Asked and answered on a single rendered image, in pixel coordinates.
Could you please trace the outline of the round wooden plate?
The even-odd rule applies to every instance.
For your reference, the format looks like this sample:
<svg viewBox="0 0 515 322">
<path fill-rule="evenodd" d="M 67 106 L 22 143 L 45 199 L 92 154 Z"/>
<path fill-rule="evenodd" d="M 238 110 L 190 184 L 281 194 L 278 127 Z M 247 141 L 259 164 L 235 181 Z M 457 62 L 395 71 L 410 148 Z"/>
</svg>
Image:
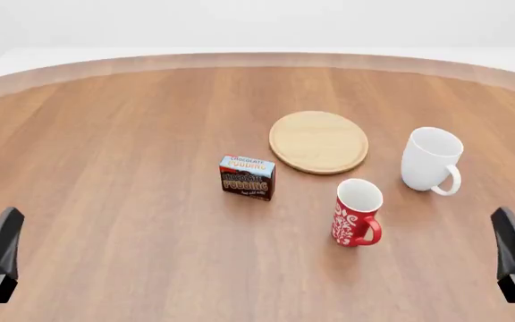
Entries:
<svg viewBox="0 0 515 322">
<path fill-rule="evenodd" d="M 274 155 L 306 174 L 342 174 L 360 165 L 368 138 L 353 121 L 338 114 L 305 111 L 287 114 L 269 132 Z"/>
</svg>

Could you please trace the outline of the chocolate pudding box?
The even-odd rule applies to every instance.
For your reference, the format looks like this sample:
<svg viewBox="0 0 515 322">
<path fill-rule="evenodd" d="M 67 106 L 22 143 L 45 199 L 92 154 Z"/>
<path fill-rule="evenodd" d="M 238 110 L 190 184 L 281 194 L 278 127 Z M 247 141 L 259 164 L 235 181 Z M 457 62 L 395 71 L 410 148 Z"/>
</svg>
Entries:
<svg viewBox="0 0 515 322">
<path fill-rule="evenodd" d="M 269 201 L 275 190 L 276 165 L 251 157 L 225 155 L 219 163 L 222 189 Z"/>
</svg>

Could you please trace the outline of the white mug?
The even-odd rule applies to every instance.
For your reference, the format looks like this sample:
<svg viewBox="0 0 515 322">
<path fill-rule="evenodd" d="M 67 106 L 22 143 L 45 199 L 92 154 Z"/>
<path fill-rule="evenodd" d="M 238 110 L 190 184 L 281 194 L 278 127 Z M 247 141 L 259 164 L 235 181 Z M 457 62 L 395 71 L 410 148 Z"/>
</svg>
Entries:
<svg viewBox="0 0 515 322">
<path fill-rule="evenodd" d="M 401 158 L 401 178 L 415 191 L 451 196 L 459 191 L 457 163 L 464 151 L 462 141 L 441 128 L 421 127 L 409 136 Z"/>
</svg>

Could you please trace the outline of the red patterned mug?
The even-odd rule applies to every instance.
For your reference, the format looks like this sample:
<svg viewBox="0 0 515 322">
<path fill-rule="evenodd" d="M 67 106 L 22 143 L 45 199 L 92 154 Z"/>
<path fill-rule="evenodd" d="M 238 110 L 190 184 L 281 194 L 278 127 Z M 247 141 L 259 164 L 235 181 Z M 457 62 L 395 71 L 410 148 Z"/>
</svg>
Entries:
<svg viewBox="0 0 515 322">
<path fill-rule="evenodd" d="M 382 192 L 364 179 L 347 179 L 338 184 L 334 207 L 332 236 L 341 246 L 371 246 L 383 234 L 376 221 L 384 203 Z"/>
</svg>

